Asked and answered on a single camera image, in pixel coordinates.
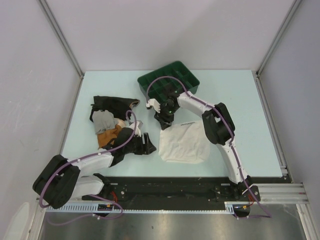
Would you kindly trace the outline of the white underwear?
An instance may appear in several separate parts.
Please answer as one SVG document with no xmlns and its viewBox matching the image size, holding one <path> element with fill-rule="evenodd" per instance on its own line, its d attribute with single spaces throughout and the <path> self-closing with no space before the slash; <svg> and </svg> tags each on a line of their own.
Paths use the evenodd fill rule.
<svg viewBox="0 0 320 240">
<path fill-rule="evenodd" d="M 160 131 L 158 154 L 168 163 L 199 164 L 209 158 L 210 145 L 202 121 L 185 122 Z"/>
</svg>

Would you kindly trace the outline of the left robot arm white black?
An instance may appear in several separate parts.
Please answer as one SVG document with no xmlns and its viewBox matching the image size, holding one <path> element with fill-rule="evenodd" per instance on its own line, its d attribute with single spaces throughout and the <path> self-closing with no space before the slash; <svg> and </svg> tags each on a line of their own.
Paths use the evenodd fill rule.
<svg viewBox="0 0 320 240">
<path fill-rule="evenodd" d="M 150 155 L 156 151 L 147 132 L 134 133 L 134 127 L 123 128 L 97 152 L 70 160 L 57 154 L 51 158 L 34 181 L 32 189 L 41 197 L 42 208 L 58 209 L 69 200 L 95 195 L 100 200 L 110 196 L 111 188 L 100 170 L 113 167 L 125 155 Z"/>
</svg>

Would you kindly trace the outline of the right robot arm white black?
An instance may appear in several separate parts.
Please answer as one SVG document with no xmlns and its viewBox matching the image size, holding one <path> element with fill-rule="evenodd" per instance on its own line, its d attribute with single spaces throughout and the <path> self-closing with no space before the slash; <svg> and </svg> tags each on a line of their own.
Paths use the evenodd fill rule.
<svg viewBox="0 0 320 240">
<path fill-rule="evenodd" d="M 213 105 L 197 98 L 190 91 L 185 91 L 180 94 L 169 93 L 163 103 L 151 98 L 147 101 L 146 107 L 155 110 L 155 119 L 160 123 L 162 130 L 172 125 L 174 114 L 180 108 L 199 116 L 203 122 L 205 136 L 217 146 L 222 155 L 231 184 L 231 196 L 237 201 L 242 201 L 248 195 L 256 199 L 255 191 L 252 190 L 252 178 L 243 167 L 236 149 L 235 125 L 224 103 Z"/>
</svg>

